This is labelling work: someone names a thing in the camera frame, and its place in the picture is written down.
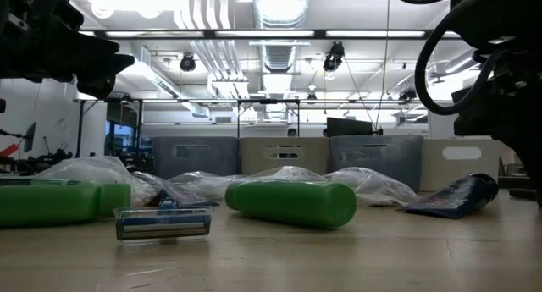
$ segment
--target fluorescent light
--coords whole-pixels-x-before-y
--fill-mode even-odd
[[[459,38],[460,36],[457,33],[447,31],[446,33],[444,33],[443,37],[444,38]]]
[[[175,123],[143,123],[144,125],[149,126],[166,126],[166,125],[175,125]]]
[[[470,63],[470,62],[472,62],[472,61],[473,61],[472,58],[467,58],[467,59],[461,61],[460,63],[456,64],[455,66],[446,69],[446,73],[455,73],[455,72],[456,72],[457,70],[459,70],[462,66],[464,66],[465,64]]]
[[[94,35],[93,31],[82,30],[82,31],[79,32],[79,34],[96,37],[96,35]]]
[[[307,41],[249,41],[251,47],[308,47],[311,42]]]
[[[326,37],[421,38],[423,30],[328,30]]]
[[[217,37],[312,37],[314,30],[217,30]]]
[[[237,103],[237,100],[230,99],[217,99],[217,100],[188,100],[188,102],[202,102],[202,103]]]
[[[177,102],[177,100],[169,100],[169,99],[148,99],[148,100],[143,100],[143,102],[165,103],[165,102]]]
[[[203,32],[200,30],[141,30],[141,31],[129,31],[129,30],[108,30],[106,34],[112,38],[201,38]]]

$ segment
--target green plastic bottle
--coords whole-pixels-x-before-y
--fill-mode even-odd
[[[250,217],[318,228],[347,224],[357,208],[354,191],[341,183],[245,182],[230,185],[225,200]]]
[[[0,179],[0,225],[84,223],[130,206],[130,186],[38,179]]]

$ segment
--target ceiling duct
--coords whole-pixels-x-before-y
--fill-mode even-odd
[[[306,26],[308,0],[253,0],[253,5],[254,19],[258,29],[289,30],[302,29]],[[288,46],[288,43],[295,41],[281,41],[280,46],[273,45],[273,42],[275,41],[270,41],[260,47],[264,67],[262,72],[271,73],[262,77],[263,87],[266,91],[279,93],[284,98],[292,81],[292,75],[284,73],[289,72],[294,65],[298,47]],[[268,116],[285,118],[286,111],[277,113],[277,108],[277,105],[266,106]]]
[[[308,0],[253,0],[259,29],[302,29],[307,21]],[[286,73],[296,59],[297,47],[261,47],[263,66],[271,73]]]

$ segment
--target plastic bag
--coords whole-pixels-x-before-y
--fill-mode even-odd
[[[217,206],[218,204],[207,200],[204,196],[198,195],[182,185],[176,185],[170,181],[164,180],[152,174],[135,172],[132,173],[138,179],[150,184],[157,192],[159,198],[165,199],[171,197],[181,206]]]
[[[132,177],[117,157],[83,157],[63,160],[33,178],[67,179],[97,184],[128,184],[131,188],[133,207],[147,205],[158,194],[148,183]]]
[[[261,181],[261,180],[285,180],[285,181],[321,181],[327,182],[325,177],[316,174],[308,169],[299,168],[296,166],[283,166],[264,170],[260,173],[248,176],[241,181]]]
[[[242,175],[221,177],[216,174],[198,171],[180,174],[169,179],[169,182],[182,188],[182,190],[203,196],[208,200],[221,201],[224,199],[228,186],[241,178],[243,178]]]
[[[350,186],[356,193],[359,205],[389,206],[418,201],[420,197],[407,185],[368,168],[343,168],[324,175],[333,182]]]

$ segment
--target camera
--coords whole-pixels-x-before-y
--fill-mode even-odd
[[[196,68],[196,61],[193,53],[184,53],[180,61],[180,69],[184,72],[191,72]]]
[[[334,41],[333,46],[331,46],[331,49],[324,60],[324,71],[333,72],[337,70],[342,63],[342,58],[344,56],[345,48],[342,46],[342,42]]]

